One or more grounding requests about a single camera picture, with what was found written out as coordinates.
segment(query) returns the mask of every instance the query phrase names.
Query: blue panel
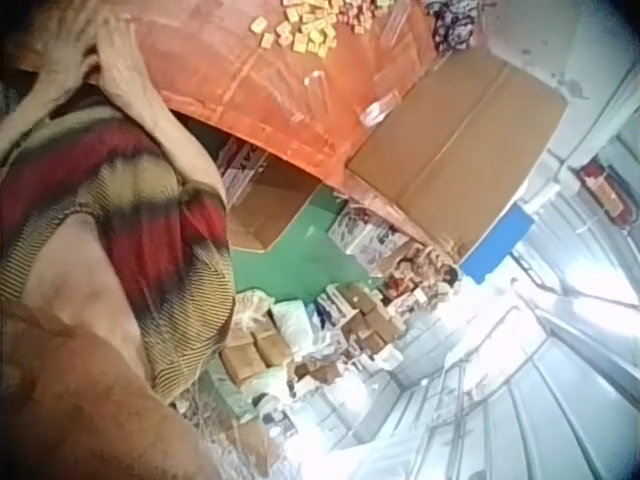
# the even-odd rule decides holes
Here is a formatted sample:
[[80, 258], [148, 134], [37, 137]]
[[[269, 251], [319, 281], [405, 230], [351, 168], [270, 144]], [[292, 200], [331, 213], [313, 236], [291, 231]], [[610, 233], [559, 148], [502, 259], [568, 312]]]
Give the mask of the blue panel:
[[462, 262], [460, 268], [480, 285], [525, 237], [532, 225], [533, 218], [520, 205], [513, 204]]

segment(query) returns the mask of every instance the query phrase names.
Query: hand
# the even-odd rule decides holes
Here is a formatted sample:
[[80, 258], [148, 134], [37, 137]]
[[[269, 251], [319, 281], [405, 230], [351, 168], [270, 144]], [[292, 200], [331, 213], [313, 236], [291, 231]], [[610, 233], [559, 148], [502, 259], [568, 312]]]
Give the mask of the hand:
[[160, 94], [151, 84], [129, 19], [114, 15], [104, 19], [98, 29], [98, 56], [99, 84], [104, 94], [145, 125], [153, 118], [153, 107], [160, 100]]
[[53, 19], [44, 51], [44, 63], [35, 90], [61, 104], [82, 85], [84, 77], [98, 65], [89, 54], [95, 46], [99, 23], [96, 0], [75, 0]]

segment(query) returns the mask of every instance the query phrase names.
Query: pile of boxes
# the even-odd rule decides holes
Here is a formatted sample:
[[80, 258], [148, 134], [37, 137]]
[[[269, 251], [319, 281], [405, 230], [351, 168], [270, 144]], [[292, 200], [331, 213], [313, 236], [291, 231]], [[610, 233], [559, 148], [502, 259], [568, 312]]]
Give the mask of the pile of boxes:
[[287, 366], [293, 355], [271, 319], [265, 317], [251, 331], [232, 328], [220, 358], [229, 378], [241, 386], [267, 368]]
[[371, 292], [359, 285], [352, 283], [340, 286], [338, 291], [356, 311], [340, 325], [340, 330], [348, 341], [355, 342], [361, 350], [375, 356], [406, 330], [401, 319], [391, 315]]

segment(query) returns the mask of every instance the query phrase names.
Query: person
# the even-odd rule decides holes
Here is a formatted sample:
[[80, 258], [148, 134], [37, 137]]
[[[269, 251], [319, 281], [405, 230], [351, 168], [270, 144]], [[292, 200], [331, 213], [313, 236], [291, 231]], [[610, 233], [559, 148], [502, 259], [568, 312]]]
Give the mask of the person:
[[[51, 25], [0, 124], [4, 460], [18, 478], [218, 478], [166, 405], [234, 307], [220, 174], [128, 19], [78, 0]], [[103, 95], [77, 95], [88, 75]]]

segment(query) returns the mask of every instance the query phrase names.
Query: plastic bag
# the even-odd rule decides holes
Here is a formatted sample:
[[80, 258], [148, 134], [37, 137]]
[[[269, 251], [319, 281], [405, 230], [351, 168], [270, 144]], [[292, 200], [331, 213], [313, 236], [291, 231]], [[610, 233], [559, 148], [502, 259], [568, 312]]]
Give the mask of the plastic bag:
[[236, 295], [236, 308], [233, 312], [233, 327], [245, 332], [254, 330], [275, 300], [262, 290], [247, 290]]
[[273, 320], [295, 358], [313, 351], [313, 330], [302, 300], [290, 300], [271, 306]]

